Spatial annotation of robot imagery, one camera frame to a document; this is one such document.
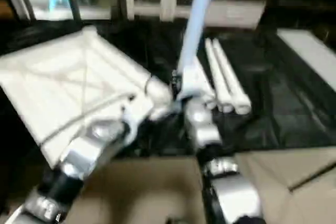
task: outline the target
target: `silver metal part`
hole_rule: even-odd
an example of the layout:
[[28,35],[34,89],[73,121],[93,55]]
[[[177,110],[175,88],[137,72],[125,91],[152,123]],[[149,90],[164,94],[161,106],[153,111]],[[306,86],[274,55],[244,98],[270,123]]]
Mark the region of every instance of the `silver metal part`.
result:
[[105,163],[120,150],[125,130],[122,121],[93,122],[65,149],[60,159],[61,170],[70,177],[84,180],[98,164]]
[[185,107],[185,126],[195,150],[210,144],[222,144],[212,113],[199,98],[188,101]]
[[33,190],[28,196],[24,209],[44,222],[54,222],[66,209],[56,201],[46,198]]
[[221,157],[211,160],[206,164],[206,169],[213,175],[220,175],[229,172],[238,172],[238,165],[231,157]]
[[257,189],[241,174],[214,179],[212,186],[221,206],[225,223],[233,224],[242,216],[261,217]]

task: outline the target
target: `black plastic sheet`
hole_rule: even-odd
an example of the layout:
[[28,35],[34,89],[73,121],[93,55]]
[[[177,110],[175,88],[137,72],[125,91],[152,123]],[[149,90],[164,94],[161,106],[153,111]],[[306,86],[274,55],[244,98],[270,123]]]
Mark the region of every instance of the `black plastic sheet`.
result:
[[[79,31],[87,24],[48,22],[16,25],[12,32],[1,35],[1,54],[26,48],[65,34]],[[181,51],[184,22],[173,24],[149,22],[94,23],[98,33],[124,51],[164,82],[171,81]],[[213,111],[230,152],[274,150],[329,146],[336,143],[335,119],[325,104],[332,104],[334,93],[324,87],[323,95],[315,95],[315,86],[304,81],[318,80],[308,66],[300,62],[288,47],[270,32],[222,32],[206,30],[205,37],[219,38],[245,91],[252,100],[250,115],[222,114]],[[198,57],[211,80],[204,50],[204,38]],[[8,102],[2,103],[1,120],[18,117]],[[22,129],[19,120],[13,128]],[[138,155],[186,155],[190,144],[185,136],[181,115],[174,115],[147,125],[137,145]]]

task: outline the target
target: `robotic arm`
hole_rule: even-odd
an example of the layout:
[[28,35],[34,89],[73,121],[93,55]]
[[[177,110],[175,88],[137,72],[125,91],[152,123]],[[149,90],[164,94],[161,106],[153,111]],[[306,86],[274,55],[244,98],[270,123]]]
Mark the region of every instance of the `robotic arm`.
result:
[[137,136],[139,124],[150,114],[153,102],[136,97],[119,120],[98,120],[82,128],[70,141],[53,170],[8,219],[6,224],[63,222],[85,180]]
[[[208,223],[240,223],[243,216],[260,216],[256,189],[239,172],[232,157],[222,152],[222,139],[212,113],[200,98],[194,57],[210,0],[194,0],[175,76],[176,101],[172,110],[184,114],[184,127],[192,142],[203,179],[203,200]],[[120,120],[98,120],[81,129],[63,151],[58,164],[43,178],[6,224],[63,222],[85,180],[99,165],[129,146],[153,103],[136,98]]]

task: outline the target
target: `cardboard box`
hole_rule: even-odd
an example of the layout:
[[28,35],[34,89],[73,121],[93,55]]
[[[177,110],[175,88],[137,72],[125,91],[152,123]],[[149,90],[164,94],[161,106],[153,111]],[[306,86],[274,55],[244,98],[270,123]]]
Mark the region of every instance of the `cardboard box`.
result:
[[[26,179],[38,181],[42,170],[29,167],[23,172],[20,190],[8,201],[11,213],[34,184]],[[97,170],[74,203],[66,223],[165,224],[169,217],[205,224],[201,178],[192,158],[115,161]],[[0,223],[7,218],[1,216]]]

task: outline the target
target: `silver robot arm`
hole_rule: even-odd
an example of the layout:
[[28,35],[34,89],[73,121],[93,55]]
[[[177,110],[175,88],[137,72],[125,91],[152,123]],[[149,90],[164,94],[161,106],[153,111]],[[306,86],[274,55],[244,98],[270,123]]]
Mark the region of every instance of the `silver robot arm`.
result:
[[61,223],[86,179],[136,138],[140,123],[153,109],[145,96],[136,97],[119,120],[97,120],[70,141],[56,166],[29,194],[6,224]]

